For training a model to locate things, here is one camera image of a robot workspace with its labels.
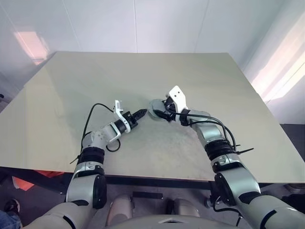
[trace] table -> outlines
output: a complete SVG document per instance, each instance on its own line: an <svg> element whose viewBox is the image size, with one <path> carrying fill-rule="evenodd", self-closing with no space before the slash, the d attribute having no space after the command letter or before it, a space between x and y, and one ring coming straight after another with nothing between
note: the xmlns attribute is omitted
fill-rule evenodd
<svg viewBox="0 0 305 229"><path fill-rule="evenodd" d="M57 52L0 114L0 166L72 172L94 103L122 100L131 113L175 85L189 108L209 112L234 134L258 182L305 182L305 163L259 95L226 53ZM88 130L114 121L96 107ZM108 176L208 181L210 161L196 133L146 115L106 152Z"/></svg>

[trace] person's foot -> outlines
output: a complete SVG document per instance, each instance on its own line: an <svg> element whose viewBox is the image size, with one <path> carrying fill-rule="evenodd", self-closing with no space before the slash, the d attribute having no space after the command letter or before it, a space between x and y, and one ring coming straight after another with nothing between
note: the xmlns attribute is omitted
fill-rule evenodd
<svg viewBox="0 0 305 229"><path fill-rule="evenodd" d="M15 212L17 215L19 215L20 212L20 203L16 199L10 199L6 204L4 205L4 211L5 212Z"/></svg>

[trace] beige tabletop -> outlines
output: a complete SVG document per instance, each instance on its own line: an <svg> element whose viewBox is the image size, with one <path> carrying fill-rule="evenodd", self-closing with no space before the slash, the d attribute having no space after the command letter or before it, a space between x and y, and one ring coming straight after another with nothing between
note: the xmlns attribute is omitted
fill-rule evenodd
<svg viewBox="0 0 305 229"><path fill-rule="evenodd" d="M207 111L234 134L259 182L305 182L305 163L259 95L226 53L58 52L0 114L0 166L72 172L94 103L121 100L131 113L175 85L190 109ZM88 131L115 121L97 107ZM108 175L213 180L196 133L146 115L106 152Z"/></svg>

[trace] jeans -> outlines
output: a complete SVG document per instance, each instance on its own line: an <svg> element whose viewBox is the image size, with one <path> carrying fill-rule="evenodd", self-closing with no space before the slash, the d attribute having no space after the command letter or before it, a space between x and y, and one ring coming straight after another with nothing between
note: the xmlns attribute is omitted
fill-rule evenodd
<svg viewBox="0 0 305 229"><path fill-rule="evenodd" d="M21 221L15 212L4 212L0 210L0 229L19 229Z"/></svg>

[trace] floor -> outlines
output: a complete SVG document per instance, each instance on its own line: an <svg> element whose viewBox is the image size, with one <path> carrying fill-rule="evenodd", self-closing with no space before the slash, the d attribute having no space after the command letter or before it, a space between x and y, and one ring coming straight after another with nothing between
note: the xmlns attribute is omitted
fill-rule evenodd
<svg viewBox="0 0 305 229"><path fill-rule="evenodd" d="M192 202L201 217L211 220L225 222L235 225L237 214L234 212L214 212L212 209L207 209L203 205L205 197L210 195L209 190L185 189L185 188L163 188L163 187L140 187L127 185L108 185L107 186L107 204L104 208L97 211L92 218L88 228L100 229L105 225L107 213L110 208L110 203L120 194L132 195L133 191L145 191L162 193L163 199L146 199L134 198L135 209L134 216L145 216L151 214L164 214L165 203L167 198L184 198ZM273 185L267 191L269 194L281 198L284 195L289 195L289 191L282 185ZM64 201L64 195L46 190L39 186L34 186L28 191L15 189L11 178L7 178L0 186L0 206L10 198L16 198L21 204L20 218L24 226L28 225L37 217L43 215L46 211L55 205ZM240 228L250 229L248 223L242 219L239 225Z"/></svg>

